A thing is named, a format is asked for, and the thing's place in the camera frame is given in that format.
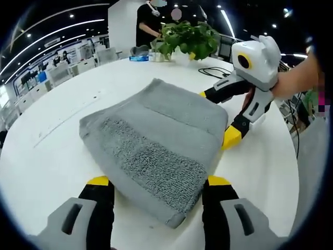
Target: potted plant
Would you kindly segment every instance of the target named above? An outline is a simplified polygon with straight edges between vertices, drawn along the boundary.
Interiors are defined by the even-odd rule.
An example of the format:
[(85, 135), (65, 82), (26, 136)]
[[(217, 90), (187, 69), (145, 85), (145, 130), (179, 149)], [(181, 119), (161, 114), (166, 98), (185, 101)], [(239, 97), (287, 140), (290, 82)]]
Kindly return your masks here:
[(219, 34), (205, 22), (198, 22), (193, 27), (188, 21), (180, 23), (164, 24), (162, 27), (162, 37), (152, 42), (152, 45), (167, 60), (179, 47), (180, 51), (188, 54), (190, 60), (203, 60), (211, 53), (215, 53), (218, 47), (215, 37)]

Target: folded towel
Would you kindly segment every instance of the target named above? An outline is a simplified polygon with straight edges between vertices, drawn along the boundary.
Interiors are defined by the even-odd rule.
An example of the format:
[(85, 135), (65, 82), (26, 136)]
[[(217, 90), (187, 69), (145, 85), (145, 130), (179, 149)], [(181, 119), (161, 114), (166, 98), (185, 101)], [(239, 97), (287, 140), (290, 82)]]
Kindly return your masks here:
[(80, 137), (115, 187), (176, 228), (193, 208), (221, 150), (226, 111), (154, 79), (80, 121)]

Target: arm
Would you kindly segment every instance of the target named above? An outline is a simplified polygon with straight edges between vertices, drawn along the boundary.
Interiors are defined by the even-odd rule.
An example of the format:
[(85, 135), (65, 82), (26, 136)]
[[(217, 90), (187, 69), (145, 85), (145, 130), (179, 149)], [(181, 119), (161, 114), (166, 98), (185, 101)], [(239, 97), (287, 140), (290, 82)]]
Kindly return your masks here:
[(148, 34), (151, 34), (151, 35), (155, 36), (156, 38), (158, 38), (158, 37), (160, 36), (160, 33), (158, 33), (158, 32), (156, 32), (156, 31), (152, 30), (150, 27), (148, 27), (147, 25), (145, 25), (143, 22), (141, 22), (141, 23), (139, 24), (139, 28), (140, 28), (141, 30), (145, 31), (145, 32), (148, 33)]
[(310, 90), (324, 81), (316, 57), (310, 53), (306, 60), (288, 72), (279, 73), (272, 89), (275, 97), (290, 98), (294, 94)]

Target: white round table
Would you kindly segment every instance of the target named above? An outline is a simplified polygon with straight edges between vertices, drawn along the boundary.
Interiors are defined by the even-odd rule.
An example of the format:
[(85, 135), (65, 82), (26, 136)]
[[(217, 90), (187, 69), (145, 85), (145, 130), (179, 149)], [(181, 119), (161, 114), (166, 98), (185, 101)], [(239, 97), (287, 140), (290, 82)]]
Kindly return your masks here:
[[(9, 130), (0, 160), (2, 196), (23, 232), (39, 234), (56, 208), (78, 197), (87, 181), (104, 175), (79, 137), (81, 118), (132, 96), (153, 78), (199, 93), (217, 81), (198, 72), (209, 66), (233, 69), (213, 58), (188, 67), (119, 60), (68, 80), (26, 110)], [(243, 101), (244, 95), (222, 104), (229, 124)], [(260, 128), (223, 153), (215, 175), (228, 179), (239, 197), (263, 211), (278, 236), (289, 235), (298, 203), (297, 160), (274, 102)], [(202, 250), (201, 204), (177, 229), (170, 229), (116, 192), (112, 246)]]

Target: black cable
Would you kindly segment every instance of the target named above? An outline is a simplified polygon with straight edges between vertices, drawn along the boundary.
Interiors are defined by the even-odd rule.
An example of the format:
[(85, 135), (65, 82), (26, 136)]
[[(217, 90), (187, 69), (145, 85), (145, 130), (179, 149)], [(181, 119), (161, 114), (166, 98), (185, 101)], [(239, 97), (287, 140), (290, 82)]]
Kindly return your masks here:
[(300, 134), (298, 133), (298, 129), (297, 129), (297, 126), (296, 126), (296, 118), (293, 115), (293, 111), (292, 111), (292, 108), (291, 108), (290, 100), (288, 100), (288, 104), (289, 104), (289, 108), (290, 108), (290, 113), (291, 113), (293, 125), (295, 126), (296, 133), (297, 133), (297, 153), (296, 153), (296, 159), (298, 159), (298, 153), (299, 153), (299, 150), (300, 150)]
[[(219, 72), (222, 73), (222, 76), (223, 76), (223, 77), (219, 77), (219, 76), (216, 76), (216, 75), (214, 75), (214, 74), (211, 74), (211, 73), (207, 72), (208, 70), (216, 70), (216, 71), (219, 71)], [(218, 78), (218, 79), (225, 78), (225, 77), (227, 77), (228, 75), (231, 74), (231, 72), (230, 72), (229, 70), (224, 69), (224, 68), (221, 68), (221, 67), (202, 68), (202, 69), (198, 69), (198, 71), (199, 71), (200, 73), (202, 73), (202, 74), (205, 74), (205, 75), (210, 76), (210, 77), (215, 77), (215, 78)]]

